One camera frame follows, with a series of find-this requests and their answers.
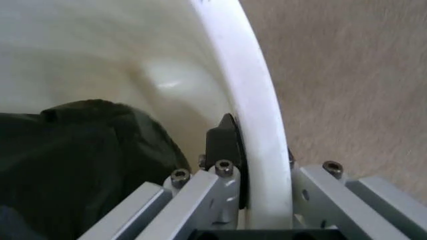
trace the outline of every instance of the bolt head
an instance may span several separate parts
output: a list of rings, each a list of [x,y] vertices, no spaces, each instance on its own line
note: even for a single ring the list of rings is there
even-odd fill
[[[344,168],[339,162],[325,161],[322,167],[336,179],[340,179],[343,176]]]
[[[233,175],[233,163],[230,160],[218,160],[215,163],[215,173],[220,177],[231,177]]]
[[[190,171],[185,168],[179,168],[174,170],[170,174],[170,181],[172,186],[177,189],[181,189],[190,180]]]

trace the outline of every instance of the beige carpet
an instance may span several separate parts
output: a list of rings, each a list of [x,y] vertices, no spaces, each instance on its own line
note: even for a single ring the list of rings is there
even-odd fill
[[[427,1],[241,3],[297,161],[338,161],[427,204]]]

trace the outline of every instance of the dark green cloth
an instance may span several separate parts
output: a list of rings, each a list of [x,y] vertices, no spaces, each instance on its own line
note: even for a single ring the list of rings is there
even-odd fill
[[[0,206],[48,239],[76,239],[144,182],[189,165],[146,113],[104,100],[0,114]]]

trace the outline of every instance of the white plastic bucket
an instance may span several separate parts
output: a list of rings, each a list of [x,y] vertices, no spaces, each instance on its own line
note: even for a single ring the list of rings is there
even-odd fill
[[[156,118],[192,166],[230,112],[249,167],[246,227],[291,227],[282,118],[237,0],[2,1],[0,33],[1,112],[126,103]]]

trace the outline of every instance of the gray metal bar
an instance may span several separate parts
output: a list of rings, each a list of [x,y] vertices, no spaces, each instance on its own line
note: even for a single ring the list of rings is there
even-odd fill
[[[220,177],[223,188],[220,192],[223,198],[223,205],[216,219],[216,229],[235,230],[238,224],[239,216],[239,196],[240,196],[240,171],[237,167],[233,168],[230,176]],[[215,174],[215,166],[212,166],[209,173]]]
[[[195,229],[207,229],[223,204],[222,182],[215,174],[198,171],[136,238],[186,240]]]
[[[412,197],[377,176],[346,186],[410,239],[427,239],[427,207]]]
[[[170,191],[145,182],[78,239],[134,239],[171,199]]]
[[[310,227],[336,225],[348,239],[408,239],[321,166],[292,171],[294,213]]]

